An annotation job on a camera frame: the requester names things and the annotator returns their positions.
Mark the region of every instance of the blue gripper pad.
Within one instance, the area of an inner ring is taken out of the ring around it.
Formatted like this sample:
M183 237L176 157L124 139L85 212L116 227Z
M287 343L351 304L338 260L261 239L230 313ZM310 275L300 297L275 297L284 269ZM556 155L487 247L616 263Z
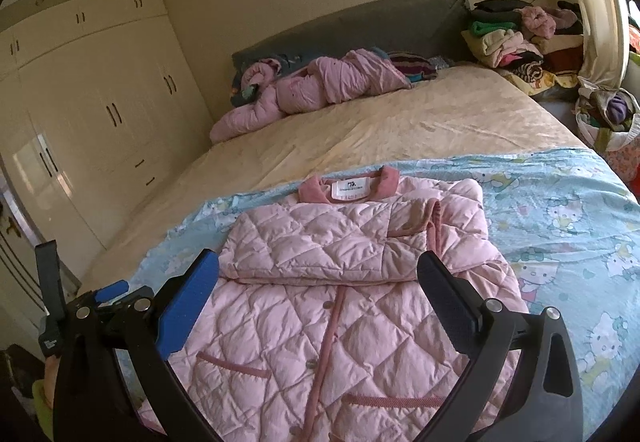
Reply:
M185 273L186 280L158 319L156 348L163 360L184 346L218 282L219 269L218 255L203 250Z
M107 303L107 301L111 301L127 292L129 292L129 283L121 279L96 291L94 298L95 302L99 305L100 303Z

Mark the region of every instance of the pink collar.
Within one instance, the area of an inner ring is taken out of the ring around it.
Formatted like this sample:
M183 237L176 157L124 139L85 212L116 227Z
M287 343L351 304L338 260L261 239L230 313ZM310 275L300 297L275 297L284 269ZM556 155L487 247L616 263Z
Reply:
M349 203L382 200L392 197L398 191L400 171L389 166L382 166L378 171L363 173L358 177L374 178L371 186L371 194L361 200L352 200ZM331 197L331 184L338 179L322 179L318 175L312 175L298 187L298 199L300 203L345 203L334 200Z

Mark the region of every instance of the metal screw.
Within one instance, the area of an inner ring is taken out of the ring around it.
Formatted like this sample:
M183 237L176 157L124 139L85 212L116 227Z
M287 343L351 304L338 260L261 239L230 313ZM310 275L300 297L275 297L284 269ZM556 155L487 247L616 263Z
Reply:
M135 303L133 303L133 308L135 308L138 312L144 312L148 310L151 306L151 301L149 301L146 297L139 299Z
M484 302L484 306L486 309L491 312L501 312L502 311L502 303L497 299L488 299Z
M91 310L89 310L89 307L81 307L76 312L76 317L78 319L85 319L85 317L89 315L89 312L91 312Z
M548 309L546 309L546 315L551 317L551 319L559 319L560 311L557 308L549 307Z

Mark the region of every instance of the mattress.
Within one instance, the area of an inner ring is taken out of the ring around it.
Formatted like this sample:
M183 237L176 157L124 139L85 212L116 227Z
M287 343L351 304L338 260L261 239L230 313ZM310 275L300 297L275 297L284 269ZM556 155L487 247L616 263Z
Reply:
M640 207L633 194L600 157L582 148L389 164L405 175L480 182L490 239L516 272L529 311L539 314L553 305L562 313L578 361L586 440L640 363ZM158 291L200 250L220 248L241 212L274 203L296 186L204 202L148 253L130 284ZM124 374L132 377L130 364Z
M361 98L217 144L139 211L98 258L81 291L129 279L166 231L202 202L386 161L584 147L495 72L440 70L414 88Z

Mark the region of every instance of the bed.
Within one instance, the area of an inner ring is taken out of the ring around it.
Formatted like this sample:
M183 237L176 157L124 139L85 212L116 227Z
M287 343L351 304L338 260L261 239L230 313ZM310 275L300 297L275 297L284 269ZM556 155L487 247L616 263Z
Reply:
M327 30L337 27L353 32L322 43L336 55L345 46L376 44L464 60L459 31L466 14L466 0L383 0L288 30L234 60L239 66L273 49L295 53L301 43L336 35ZM376 26L365 37L367 21ZM490 238L523 276L530 311L553 304L564 315L582 379L584 439L605 440L594 437L612 429L620 405L608 421L607 415L640 363L640 207L555 117L497 73L472 64L440 70L412 89L295 115L217 144L136 213L81 291L118 279L157 291L202 248L219 248L239 213L277 201L313 173L343 177L381 165L481 183ZM124 373L130 374L127 364Z

